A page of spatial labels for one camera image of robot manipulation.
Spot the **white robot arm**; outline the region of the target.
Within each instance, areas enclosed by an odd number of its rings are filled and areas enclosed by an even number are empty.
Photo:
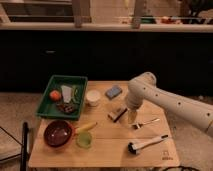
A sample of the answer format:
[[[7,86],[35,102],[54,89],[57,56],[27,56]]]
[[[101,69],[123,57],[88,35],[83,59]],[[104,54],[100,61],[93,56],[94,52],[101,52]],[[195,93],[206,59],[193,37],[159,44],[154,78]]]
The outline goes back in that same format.
[[[162,90],[156,86],[156,82],[157,79],[151,72],[131,79],[125,97],[127,108],[136,111],[142,106],[143,100],[148,100],[213,137],[213,105]]]

